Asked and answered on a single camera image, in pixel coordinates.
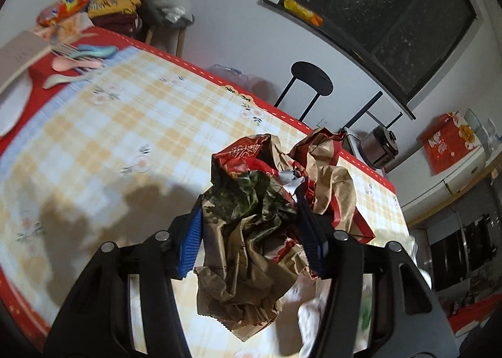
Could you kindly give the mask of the brown paper bag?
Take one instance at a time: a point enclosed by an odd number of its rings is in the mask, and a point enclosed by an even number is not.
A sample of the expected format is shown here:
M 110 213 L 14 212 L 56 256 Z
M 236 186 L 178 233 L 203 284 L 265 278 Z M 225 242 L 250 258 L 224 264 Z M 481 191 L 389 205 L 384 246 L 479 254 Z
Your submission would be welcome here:
M 360 243 L 375 237 L 339 164 L 345 137 L 316 129 L 285 153 L 277 136 L 250 135 L 213 154 L 212 186 L 202 194 L 205 259 L 195 269 L 199 315 L 245 342 L 276 320 L 303 270 L 318 274 L 300 237 L 297 186 L 333 228 Z

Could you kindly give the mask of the white refrigerator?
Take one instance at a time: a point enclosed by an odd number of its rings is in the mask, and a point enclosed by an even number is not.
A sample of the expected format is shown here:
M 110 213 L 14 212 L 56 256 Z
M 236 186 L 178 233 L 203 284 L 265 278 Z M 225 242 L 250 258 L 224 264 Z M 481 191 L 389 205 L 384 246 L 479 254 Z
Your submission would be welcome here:
M 388 173 L 397 190 L 397 198 L 408 226 L 425 220 L 453 201 L 501 153 L 498 147 L 486 153 L 481 144 L 458 163 L 433 175 L 424 148 L 411 155 Z

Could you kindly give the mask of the brown electric pressure cooker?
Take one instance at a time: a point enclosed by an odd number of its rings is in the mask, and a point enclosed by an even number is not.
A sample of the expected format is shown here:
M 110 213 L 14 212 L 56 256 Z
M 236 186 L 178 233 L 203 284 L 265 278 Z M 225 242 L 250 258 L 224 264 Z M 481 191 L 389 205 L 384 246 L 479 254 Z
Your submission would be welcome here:
M 397 157 L 397 139 L 391 130 L 378 125 L 359 141 L 358 150 L 369 166 L 380 170 Z

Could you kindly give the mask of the black built-in oven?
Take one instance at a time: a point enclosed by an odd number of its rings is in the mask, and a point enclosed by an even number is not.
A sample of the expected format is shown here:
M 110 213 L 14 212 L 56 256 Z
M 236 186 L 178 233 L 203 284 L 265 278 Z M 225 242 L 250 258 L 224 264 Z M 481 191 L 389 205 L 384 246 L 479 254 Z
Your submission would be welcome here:
M 501 281 L 501 219 L 494 202 L 459 201 L 425 221 L 437 292 Z

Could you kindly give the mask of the red hanging cloth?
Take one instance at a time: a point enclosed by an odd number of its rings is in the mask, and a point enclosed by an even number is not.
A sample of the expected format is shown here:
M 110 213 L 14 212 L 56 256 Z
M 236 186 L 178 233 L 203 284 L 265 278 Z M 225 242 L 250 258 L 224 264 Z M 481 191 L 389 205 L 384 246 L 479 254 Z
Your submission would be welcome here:
M 459 112 L 440 115 L 419 136 L 419 141 L 433 175 L 447 170 L 481 146 L 474 129 Z

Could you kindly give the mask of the black round-back chair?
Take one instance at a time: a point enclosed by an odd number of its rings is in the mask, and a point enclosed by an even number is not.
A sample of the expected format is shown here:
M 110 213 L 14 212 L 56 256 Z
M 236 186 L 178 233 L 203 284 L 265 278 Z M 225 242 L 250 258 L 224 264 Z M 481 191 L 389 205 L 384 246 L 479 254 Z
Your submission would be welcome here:
M 291 87 L 296 81 L 302 82 L 315 92 L 314 97 L 306 106 L 306 109 L 304 110 L 304 112 L 302 112 L 302 115 L 300 115 L 299 121 L 302 122 L 306 118 L 306 115 L 308 115 L 308 113 L 312 110 L 313 106 L 320 97 L 328 97 L 332 94 L 334 90 L 334 84 L 331 78 L 321 68 L 311 62 L 294 62 L 290 68 L 290 72 L 292 78 L 291 80 L 289 80 L 279 98 L 276 99 L 274 107 L 279 107 L 280 103 L 288 94 Z

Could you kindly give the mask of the clear plastic storage container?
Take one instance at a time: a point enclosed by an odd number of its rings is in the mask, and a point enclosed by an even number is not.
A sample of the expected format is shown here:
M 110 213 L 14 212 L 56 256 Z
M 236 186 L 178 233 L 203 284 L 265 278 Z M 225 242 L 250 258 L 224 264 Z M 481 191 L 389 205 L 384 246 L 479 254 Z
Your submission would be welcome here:
M 226 67 L 219 64 L 214 64 L 207 68 L 210 74 L 213 74 L 221 79 L 232 83 L 235 86 L 240 86 L 247 92 L 252 92 L 252 87 L 249 81 L 249 77 L 243 74 L 240 70 Z

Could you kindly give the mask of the bowls on refrigerator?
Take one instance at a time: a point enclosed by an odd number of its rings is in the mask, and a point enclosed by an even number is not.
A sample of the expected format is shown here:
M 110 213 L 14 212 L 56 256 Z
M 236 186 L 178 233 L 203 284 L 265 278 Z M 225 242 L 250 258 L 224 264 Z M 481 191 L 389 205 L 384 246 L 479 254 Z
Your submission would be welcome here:
M 497 133 L 494 122 L 489 118 L 482 123 L 477 115 L 469 108 L 465 111 L 465 120 L 474 130 L 486 153 L 494 152 L 501 144 L 501 137 Z

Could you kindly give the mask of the dark side stool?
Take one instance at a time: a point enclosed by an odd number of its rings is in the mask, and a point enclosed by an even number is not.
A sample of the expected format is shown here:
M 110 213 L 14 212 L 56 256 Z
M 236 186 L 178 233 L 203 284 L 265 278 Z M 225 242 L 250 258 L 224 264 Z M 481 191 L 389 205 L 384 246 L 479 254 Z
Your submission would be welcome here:
M 170 24 L 157 9 L 155 0 L 140 0 L 136 12 L 141 21 L 137 39 L 176 57 L 182 56 L 186 30 L 195 23 Z

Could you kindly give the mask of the blue plastic spoon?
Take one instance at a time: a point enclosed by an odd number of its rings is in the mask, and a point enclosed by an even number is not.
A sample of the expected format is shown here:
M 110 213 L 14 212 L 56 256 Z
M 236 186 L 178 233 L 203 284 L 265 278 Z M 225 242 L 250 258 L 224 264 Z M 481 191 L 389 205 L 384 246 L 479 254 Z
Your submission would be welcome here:
M 72 54 L 72 58 L 108 58 L 117 52 L 118 48 L 114 45 L 79 45 L 77 51 Z

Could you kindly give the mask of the pink plastic spoon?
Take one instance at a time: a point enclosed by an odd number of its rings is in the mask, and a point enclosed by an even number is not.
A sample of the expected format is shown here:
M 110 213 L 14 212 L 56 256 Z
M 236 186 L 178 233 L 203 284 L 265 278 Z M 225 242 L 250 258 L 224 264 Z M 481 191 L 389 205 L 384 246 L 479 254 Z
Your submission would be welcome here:
M 98 69 L 102 68 L 103 63 L 96 60 L 76 60 L 69 57 L 55 57 L 52 61 L 52 69 L 56 72 L 66 72 L 71 69 Z

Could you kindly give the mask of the white plate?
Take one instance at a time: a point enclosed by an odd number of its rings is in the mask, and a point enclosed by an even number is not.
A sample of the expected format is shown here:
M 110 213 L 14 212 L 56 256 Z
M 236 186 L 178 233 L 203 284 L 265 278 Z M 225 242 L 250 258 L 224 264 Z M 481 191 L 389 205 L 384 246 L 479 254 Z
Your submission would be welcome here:
M 1 137 L 7 135 L 18 123 L 31 97 L 32 89 L 31 76 L 25 71 L 1 93 Z

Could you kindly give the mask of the clear crumpled plastic bag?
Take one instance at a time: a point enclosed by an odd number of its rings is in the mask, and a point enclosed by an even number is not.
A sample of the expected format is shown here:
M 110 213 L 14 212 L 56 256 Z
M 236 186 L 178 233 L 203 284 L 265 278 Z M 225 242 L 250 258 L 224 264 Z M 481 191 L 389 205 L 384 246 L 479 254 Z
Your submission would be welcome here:
M 190 0 L 155 0 L 155 4 L 170 24 L 189 25 L 194 21 Z

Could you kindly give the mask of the yellow orange snack packet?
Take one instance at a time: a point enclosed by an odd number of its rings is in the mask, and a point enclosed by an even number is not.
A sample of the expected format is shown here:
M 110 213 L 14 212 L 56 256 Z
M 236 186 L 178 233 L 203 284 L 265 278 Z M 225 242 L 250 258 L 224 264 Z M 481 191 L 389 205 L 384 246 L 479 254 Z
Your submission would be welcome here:
M 323 25 L 323 18 L 306 7 L 301 6 L 296 0 L 283 1 L 284 8 L 297 18 L 315 26 Z

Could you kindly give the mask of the dark framed window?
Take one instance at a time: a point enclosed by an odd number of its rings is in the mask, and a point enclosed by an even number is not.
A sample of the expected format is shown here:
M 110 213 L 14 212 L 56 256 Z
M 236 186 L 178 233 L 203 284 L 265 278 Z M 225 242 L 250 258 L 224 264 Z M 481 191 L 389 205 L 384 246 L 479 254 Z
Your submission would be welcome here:
M 323 18 L 320 27 L 283 1 L 260 4 L 350 58 L 410 119 L 483 25 L 476 0 L 296 0 Z

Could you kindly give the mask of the pink box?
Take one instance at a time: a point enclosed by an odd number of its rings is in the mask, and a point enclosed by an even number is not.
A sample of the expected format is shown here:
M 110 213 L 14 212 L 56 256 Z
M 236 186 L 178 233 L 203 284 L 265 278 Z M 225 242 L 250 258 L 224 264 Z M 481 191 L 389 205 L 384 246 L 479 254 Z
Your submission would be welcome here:
M 11 39 L 0 51 L 0 92 L 49 52 L 51 44 L 30 31 Z

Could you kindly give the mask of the orange red snack bag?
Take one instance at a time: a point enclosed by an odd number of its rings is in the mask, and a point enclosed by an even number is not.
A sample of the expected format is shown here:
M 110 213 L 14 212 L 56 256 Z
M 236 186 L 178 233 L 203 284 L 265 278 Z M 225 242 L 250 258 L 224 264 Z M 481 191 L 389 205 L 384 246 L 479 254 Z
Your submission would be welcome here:
M 37 16 L 36 23 L 43 27 L 55 25 L 58 22 L 81 12 L 84 7 L 87 7 L 89 2 L 90 0 L 58 0 L 41 10 Z

